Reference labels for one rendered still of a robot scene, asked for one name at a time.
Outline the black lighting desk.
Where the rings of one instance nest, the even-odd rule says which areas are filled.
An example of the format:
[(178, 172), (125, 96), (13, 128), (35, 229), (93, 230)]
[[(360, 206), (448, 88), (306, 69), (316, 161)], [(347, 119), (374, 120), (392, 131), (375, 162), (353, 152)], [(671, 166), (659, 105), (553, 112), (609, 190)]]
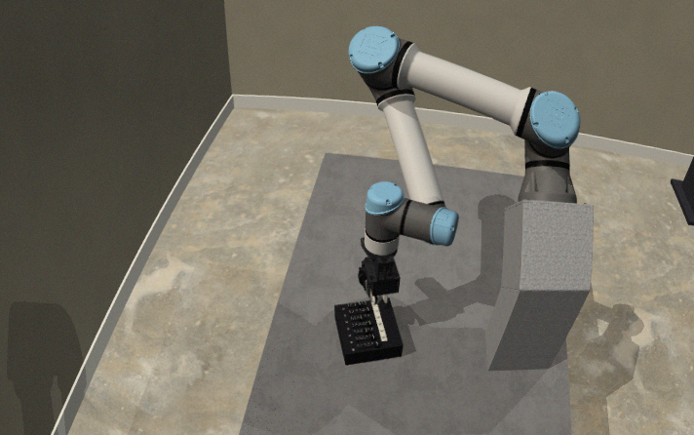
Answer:
[(338, 304), (334, 315), (345, 365), (402, 356), (404, 345), (389, 297), (375, 305), (371, 300)]

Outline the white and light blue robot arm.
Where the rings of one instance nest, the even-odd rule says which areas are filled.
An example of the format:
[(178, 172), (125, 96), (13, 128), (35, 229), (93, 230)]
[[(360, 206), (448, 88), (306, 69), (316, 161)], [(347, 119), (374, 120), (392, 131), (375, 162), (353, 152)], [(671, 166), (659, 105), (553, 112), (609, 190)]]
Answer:
[(578, 137), (580, 115), (566, 95), (531, 87), (520, 90), (424, 54), (417, 44), (398, 39), (383, 26), (358, 32), (348, 54), (384, 112), (410, 198), (389, 181), (367, 191), (364, 251), (387, 256), (398, 248), (400, 235), (431, 241), (434, 246), (450, 246), (455, 237), (459, 215), (444, 208), (412, 88), (507, 124), (524, 139), (525, 175), (519, 201), (577, 204), (568, 146)]

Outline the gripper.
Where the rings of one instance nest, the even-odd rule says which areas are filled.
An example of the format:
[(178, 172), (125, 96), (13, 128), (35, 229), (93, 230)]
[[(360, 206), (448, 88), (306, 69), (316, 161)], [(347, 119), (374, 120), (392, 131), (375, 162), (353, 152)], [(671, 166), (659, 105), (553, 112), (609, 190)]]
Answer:
[[(384, 299), (385, 303), (387, 303), (388, 294), (394, 294), (399, 292), (401, 278), (394, 260), (394, 256), (397, 253), (397, 250), (398, 249), (396, 249), (393, 253), (389, 254), (388, 256), (380, 256), (371, 253), (366, 248), (366, 253), (368, 257), (365, 257), (365, 259), (362, 261), (362, 267), (359, 267), (358, 278), (360, 284), (364, 287), (367, 296), (373, 302), (374, 305), (377, 304), (381, 299)], [(369, 259), (369, 257), (371, 257), (372, 259)], [(391, 264), (394, 265), (392, 266)], [(379, 266), (384, 266), (380, 268), (380, 272)], [(387, 277), (385, 275), (386, 272)], [(373, 297), (375, 297), (374, 300)]]

